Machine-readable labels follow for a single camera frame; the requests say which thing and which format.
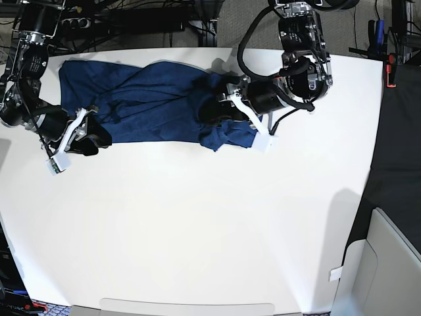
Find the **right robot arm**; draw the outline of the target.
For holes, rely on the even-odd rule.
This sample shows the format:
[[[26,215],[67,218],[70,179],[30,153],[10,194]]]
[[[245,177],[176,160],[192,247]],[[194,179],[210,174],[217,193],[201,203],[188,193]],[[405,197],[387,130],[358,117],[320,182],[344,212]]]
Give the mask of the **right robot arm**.
[[[23,126],[38,135],[48,157],[65,153],[96,155],[112,144],[111,135],[95,120],[97,107],[70,114],[39,96],[41,77],[49,61],[49,47],[57,33],[65,1],[19,1],[12,41],[1,76],[1,123]]]

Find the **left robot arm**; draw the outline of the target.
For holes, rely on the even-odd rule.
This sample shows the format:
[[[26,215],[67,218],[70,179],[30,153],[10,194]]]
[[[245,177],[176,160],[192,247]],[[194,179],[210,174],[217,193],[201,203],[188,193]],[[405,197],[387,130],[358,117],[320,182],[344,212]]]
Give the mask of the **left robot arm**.
[[[200,108],[199,120],[213,126],[223,120],[256,125],[261,116],[285,107],[314,111],[314,102],[324,97],[333,84],[331,58],[318,9],[318,5],[308,1],[269,1],[238,46],[236,59],[243,76],[226,82],[217,99]],[[282,66],[274,74],[263,75],[246,65],[244,52],[257,26],[269,13],[279,17]]]

